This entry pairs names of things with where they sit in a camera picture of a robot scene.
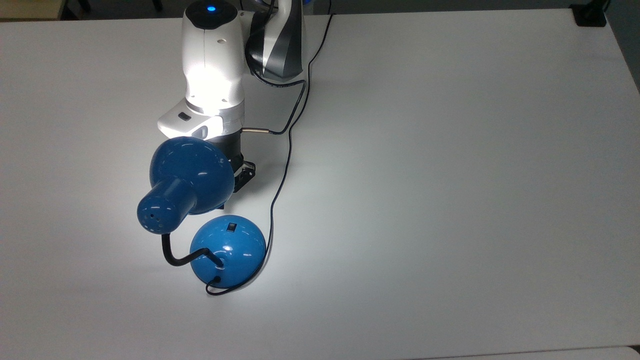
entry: white robot link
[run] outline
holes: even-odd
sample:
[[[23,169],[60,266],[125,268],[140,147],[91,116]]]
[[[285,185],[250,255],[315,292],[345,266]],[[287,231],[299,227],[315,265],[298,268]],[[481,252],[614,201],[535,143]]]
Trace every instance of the white robot link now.
[[[279,1],[273,16],[239,12],[224,0],[189,5],[182,18],[186,95],[158,120],[158,128],[169,138],[193,136],[219,148],[238,191],[255,176],[255,164],[240,151],[245,64],[264,79],[290,81],[304,69],[304,38],[303,0]]]

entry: cable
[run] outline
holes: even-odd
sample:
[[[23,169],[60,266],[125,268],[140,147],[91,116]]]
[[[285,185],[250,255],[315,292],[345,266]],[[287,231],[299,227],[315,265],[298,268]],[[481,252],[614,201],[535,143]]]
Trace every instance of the cable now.
[[[264,0],[257,0],[257,1],[258,1],[258,3],[260,3],[260,4],[264,5],[264,6],[273,6],[273,4],[275,3],[275,0],[271,0],[271,4],[267,4],[267,2],[264,1]]]
[[[269,208],[269,218],[270,218],[270,222],[269,222],[269,238],[268,238],[267,244],[266,244],[265,249],[264,249],[264,258],[260,262],[260,265],[258,265],[258,268],[253,272],[253,274],[251,274],[251,276],[249,276],[249,278],[247,280],[245,280],[245,281],[241,282],[240,284],[238,284],[236,286],[233,286],[233,287],[231,287],[229,289],[225,289],[225,290],[222,290],[222,291],[219,291],[219,292],[209,291],[209,287],[216,282],[215,281],[216,279],[214,278],[213,280],[209,281],[207,283],[207,286],[205,287],[205,291],[208,294],[212,295],[212,296],[220,296],[220,295],[224,295],[226,293],[230,293],[231,291],[234,291],[234,290],[244,286],[249,281],[253,280],[253,278],[262,270],[262,267],[264,266],[264,263],[266,262],[267,258],[269,257],[269,252],[271,250],[271,243],[273,242],[273,228],[274,228],[273,209],[274,209],[274,207],[276,205],[276,201],[278,200],[278,197],[280,196],[280,193],[282,192],[282,188],[284,187],[285,180],[287,179],[287,174],[289,173],[289,164],[291,163],[291,152],[293,150],[293,139],[292,139],[291,131],[293,130],[293,127],[298,123],[298,121],[300,120],[300,117],[302,116],[302,113],[305,111],[305,108],[307,107],[307,100],[309,99],[309,92],[311,90],[311,64],[317,58],[318,54],[320,53],[320,50],[322,50],[322,48],[324,46],[324,41],[326,40],[327,33],[329,32],[329,25],[331,25],[331,20],[333,19],[334,15],[335,14],[331,14],[329,16],[329,21],[326,23],[326,29],[324,30],[324,36],[323,36],[322,42],[320,43],[320,47],[318,47],[318,50],[316,51],[316,54],[314,55],[314,57],[311,59],[311,61],[307,65],[307,76],[308,76],[307,96],[305,98],[305,103],[303,104],[302,109],[300,110],[300,114],[298,115],[296,120],[293,122],[293,124],[291,124],[291,127],[289,128],[289,151],[287,153],[287,161],[285,162],[285,165],[284,165],[284,173],[282,174],[282,180],[280,181],[280,186],[278,186],[278,190],[276,191],[276,194],[273,196],[273,200],[271,201],[271,207]]]

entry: power cord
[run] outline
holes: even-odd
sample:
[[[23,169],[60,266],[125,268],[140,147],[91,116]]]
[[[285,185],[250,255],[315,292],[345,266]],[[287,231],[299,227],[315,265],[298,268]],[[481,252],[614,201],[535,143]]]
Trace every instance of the power cord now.
[[[302,113],[305,111],[305,108],[307,106],[307,101],[309,99],[309,92],[311,91],[311,64],[314,62],[314,60],[317,58],[318,54],[320,53],[320,50],[322,50],[323,46],[324,46],[324,41],[326,40],[326,36],[327,33],[329,32],[329,26],[331,25],[331,20],[333,19],[333,16],[335,14],[331,14],[329,16],[329,21],[326,23],[326,28],[324,30],[324,36],[322,39],[322,42],[320,43],[320,47],[318,47],[318,50],[316,51],[316,54],[314,55],[314,57],[311,59],[311,61],[309,62],[309,64],[307,65],[307,77],[308,77],[308,82],[306,82],[307,85],[307,96],[305,97],[305,102],[302,106],[302,109],[300,110],[300,114],[298,115],[298,117],[296,117],[296,120],[291,124],[290,127],[288,127],[289,125],[287,124],[285,129],[283,131],[286,131],[287,128],[289,130],[289,151],[287,153],[287,161],[284,165],[284,173],[282,174],[282,180],[280,181],[280,185],[278,186],[278,191],[276,191],[276,194],[273,196],[273,200],[271,201],[271,207],[269,209],[269,217],[270,217],[270,223],[269,223],[269,238],[267,240],[267,244],[266,247],[264,249],[264,258],[262,259],[262,261],[260,262],[260,265],[258,266],[258,268],[254,271],[254,273],[245,281],[241,282],[240,284],[233,286],[229,289],[224,289],[222,291],[218,291],[218,292],[213,292],[213,291],[209,291],[209,287],[211,287],[213,284],[216,283],[215,280],[217,279],[213,279],[212,281],[209,281],[207,283],[207,286],[205,287],[205,291],[212,295],[212,296],[220,296],[220,295],[224,295],[226,293],[230,293],[231,291],[234,291],[242,286],[244,286],[246,283],[250,282],[251,280],[253,280],[253,278],[255,278],[255,276],[262,270],[262,267],[264,266],[264,263],[267,261],[269,254],[270,254],[270,250],[271,250],[271,243],[273,242],[273,228],[274,228],[274,221],[273,221],[273,209],[275,207],[276,201],[278,200],[278,197],[280,196],[280,193],[282,192],[282,188],[284,187],[284,183],[285,180],[287,179],[287,173],[289,172],[289,164],[291,163],[291,152],[292,152],[292,147],[293,147],[293,139],[292,139],[292,134],[291,131],[293,130],[293,127],[298,123],[298,121],[300,120],[300,117],[302,116]]]

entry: white plastic housing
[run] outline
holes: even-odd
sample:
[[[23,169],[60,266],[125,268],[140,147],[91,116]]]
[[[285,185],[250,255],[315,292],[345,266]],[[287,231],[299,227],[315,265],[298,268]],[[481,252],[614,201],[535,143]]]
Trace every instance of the white plastic housing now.
[[[185,98],[204,115],[240,104],[244,43],[239,14],[214,30],[198,29],[183,16],[182,69],[187,79]]]

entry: blue desk lamp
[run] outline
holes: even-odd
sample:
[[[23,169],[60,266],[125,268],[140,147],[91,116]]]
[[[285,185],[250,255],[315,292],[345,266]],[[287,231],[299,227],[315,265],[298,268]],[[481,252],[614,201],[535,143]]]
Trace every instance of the blue desk lamp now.
[[[171,251],[170,233],[188,214],[219,209],[234,191],[233,170],[217,147],[194,137],[171,138],[157,148],[149,178],[152,189],[138,204],[138,221],[147,231],[162,235],[169,264],[191,263],[207,287],[235,288],[253,277],[264,261],[266,245],[260,229],[243,217],[225,215],[206,223],[193,238],[191,253],[182,259]]]

